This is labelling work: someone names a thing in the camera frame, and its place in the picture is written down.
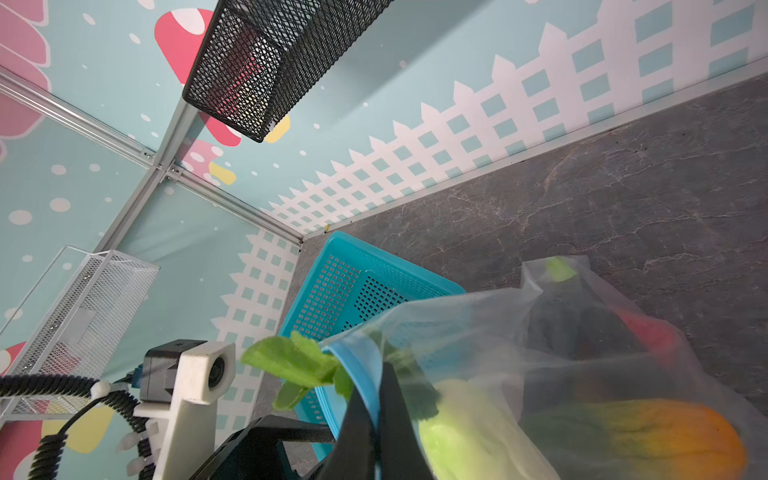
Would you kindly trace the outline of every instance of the gray marble surface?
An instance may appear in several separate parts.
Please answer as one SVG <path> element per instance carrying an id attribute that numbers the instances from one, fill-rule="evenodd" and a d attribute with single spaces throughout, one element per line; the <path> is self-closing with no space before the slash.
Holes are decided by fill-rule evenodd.
<path id="1" fill-rule="evenodd" d="M 467 291 L 518 286 L 526 260 L 588 255 L 768 413 L 768 75 L 341 230 Z M 288 305 L 325 239 L 304 243 Z"/>

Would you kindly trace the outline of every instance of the plastic bag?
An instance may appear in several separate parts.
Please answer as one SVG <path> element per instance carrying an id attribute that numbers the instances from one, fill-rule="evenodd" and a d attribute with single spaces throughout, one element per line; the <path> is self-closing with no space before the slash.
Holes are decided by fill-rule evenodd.
<path id="1" fill-rule="evenodd" d="M 520 289 L 405 303 L 320 345 L 374 425 L 393 364 L 438 480 L 768 478 L 768 419 L 586 257 L 526 262 Z M 344 403 L 318 390 L 340 423 Z"/>

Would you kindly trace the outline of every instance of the cable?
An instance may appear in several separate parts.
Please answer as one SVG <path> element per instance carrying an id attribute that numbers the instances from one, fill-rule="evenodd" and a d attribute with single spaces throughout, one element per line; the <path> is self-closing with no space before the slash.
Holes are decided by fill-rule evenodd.
<path id="1" fill-rule="evenodd" d="M 35 396 L 35 395 L 70 395 L 90 397 L 91 387 L 97 382 L 81 376 L 66 375 L 10 375 L 0 377 L 0 397 Z M 58 463 L 67 441 L 67 430 L 74 425 L 88 410 L 103 402 L 119 413 L 134 432 L 146 431 L 147 419 L 134 417 L 134 408 L 138 401 L 128 392 L 110 392 L 107 396 L 93 400 L 76 413 L 61 427 L 56 435 L 47 435 L 40 440 L 40 446 L 29 472 L 30 480 L 52 480 L 56 478 Z M 137 445 L 139 455 L 149 458 L 152 449 L 149 439 L 142 439 Z M 154 476 L 154 463 L 145 466 L 139 473 L 139 480 L 151 480 Z"/>

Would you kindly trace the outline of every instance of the teal plastic basket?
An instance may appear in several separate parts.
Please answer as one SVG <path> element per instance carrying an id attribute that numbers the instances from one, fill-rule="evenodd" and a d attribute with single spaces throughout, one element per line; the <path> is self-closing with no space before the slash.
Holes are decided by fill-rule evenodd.
<path id="1" fill-rule="evenodd" d="M 318 342 L 410 300 L 465 293 L 458 284 L 346 233 L 331 233 L 286 315 L 294 330 Z M 326 423 L 314 392 L 296 407 L 304 422 Z M 332 446 L 313 445 L 322 460 Z"/>

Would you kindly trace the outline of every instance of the wire basket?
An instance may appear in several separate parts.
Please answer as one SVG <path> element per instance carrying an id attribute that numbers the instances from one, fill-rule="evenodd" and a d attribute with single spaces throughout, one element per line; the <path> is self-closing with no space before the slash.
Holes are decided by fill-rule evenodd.
<path id="1" fill-rule="evenodd" d="M 219 0 L 184 100 L 257 142 L 391 0 Z"/>
<path id="2" fill-rule="evenodd" d="M 65 250 L 82 252 L 74 247 L 65 247 L 62 252 Z M 104 373 L 160 267 L 116 250 L 82 253 L 79 268 L 7 375 L 41 373 L 97 379 Z M 68 418 L 88 401 L 69 396 L 19 396 L 5 401 L 2 420 Z"/>
<path id="3" fill-rule="evenodd" d="M 464 293 L 458 284 L 343 232 L 330 235 L 280 328 L 318 342 L 400 303 Z M 296 407 L 304 422 L 326 423 L 313 390 Z M 330 445 L 313 445 L 318 458 Z"/>

